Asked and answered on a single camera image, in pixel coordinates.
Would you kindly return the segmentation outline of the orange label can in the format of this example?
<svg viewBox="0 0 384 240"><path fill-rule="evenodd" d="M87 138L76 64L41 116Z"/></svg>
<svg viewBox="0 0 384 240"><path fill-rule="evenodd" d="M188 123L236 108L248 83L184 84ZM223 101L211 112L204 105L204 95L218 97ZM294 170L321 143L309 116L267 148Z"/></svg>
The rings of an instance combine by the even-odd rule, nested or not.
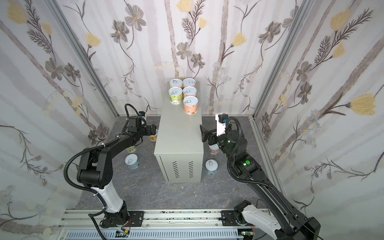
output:
<svg viewBox="0 0 384 240"><path fill-rule="evenodd" d="M156 142L156 141L157 141L157 138L158 138L158 134L155 134L155 135L151 135L151 136L150 136L150 140L151 140L152 142Z"/></svg>

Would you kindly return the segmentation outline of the brown label can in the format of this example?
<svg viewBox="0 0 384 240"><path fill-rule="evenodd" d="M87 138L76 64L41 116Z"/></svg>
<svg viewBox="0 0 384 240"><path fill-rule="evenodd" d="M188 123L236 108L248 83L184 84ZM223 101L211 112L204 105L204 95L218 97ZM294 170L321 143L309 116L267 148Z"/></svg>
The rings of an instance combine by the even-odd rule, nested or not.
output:
<svg viewBox="0 0 384 240"><path fill-rule="evenodd" d="M196 96L197 96L197 89L195 87L185 87L183 89L183 98L196 97Z"/></svg>

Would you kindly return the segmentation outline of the pink label can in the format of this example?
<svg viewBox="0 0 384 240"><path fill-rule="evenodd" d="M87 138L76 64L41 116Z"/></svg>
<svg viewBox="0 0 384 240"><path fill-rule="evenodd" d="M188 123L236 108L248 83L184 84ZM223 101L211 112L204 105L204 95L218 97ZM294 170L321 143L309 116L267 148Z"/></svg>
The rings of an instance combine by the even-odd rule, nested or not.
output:
<svg viewBox="0 0 384 240"><path fill-rule="evenodd" d="M186 78L183 80L183 88L196 87L196 80L193 78Z"/></svg>

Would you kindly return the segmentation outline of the yellow label can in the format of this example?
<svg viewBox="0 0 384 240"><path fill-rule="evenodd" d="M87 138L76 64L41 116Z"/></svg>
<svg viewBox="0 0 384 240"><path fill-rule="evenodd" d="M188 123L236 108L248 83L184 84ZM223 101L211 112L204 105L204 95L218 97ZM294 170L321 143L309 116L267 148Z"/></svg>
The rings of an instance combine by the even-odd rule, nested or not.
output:
<svg viewBox="0 0 384 240"><path fill-rule="evenodd" d="M169 81L169 86L171 88L183 88L183 81L180 79L172 79Z"/></svg>

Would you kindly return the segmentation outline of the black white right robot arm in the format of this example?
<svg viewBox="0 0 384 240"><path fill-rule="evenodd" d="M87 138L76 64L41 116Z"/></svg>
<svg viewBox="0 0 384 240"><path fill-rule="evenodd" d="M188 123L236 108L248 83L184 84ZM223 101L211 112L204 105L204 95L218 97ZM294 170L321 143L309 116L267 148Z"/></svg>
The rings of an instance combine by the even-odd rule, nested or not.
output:
<svg viewBox="0 0 384 240"><path fill-rule="evenodd" d="M292 205L269 180L260 164L247 152L248 142L242 129L229 128L217 136L215 130L200 127L202 141L216 144L227 158L230 176L247 184L262 200L269 213L264 213L253 204L243 201L235 207L240 224L251 224L274 240L317 240L320 238L320 223L308 218Z"/></svg>

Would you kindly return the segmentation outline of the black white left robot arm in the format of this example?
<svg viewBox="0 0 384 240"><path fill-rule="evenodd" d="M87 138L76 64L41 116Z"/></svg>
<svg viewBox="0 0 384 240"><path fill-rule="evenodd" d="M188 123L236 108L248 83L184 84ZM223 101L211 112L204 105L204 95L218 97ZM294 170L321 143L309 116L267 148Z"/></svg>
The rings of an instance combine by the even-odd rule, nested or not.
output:
<svg viewBox="0 0 384 240"><path fill-rule="evenodd" d="M144 136L154 135L156 130L156 125L149 125L144 117L129 117L113 141L95 149L84 149L80 155L77 181L102 203L102 228L122 227L131 220L127 205L117 194L112 182L113 158L127 148L135 146Z"/></svg>

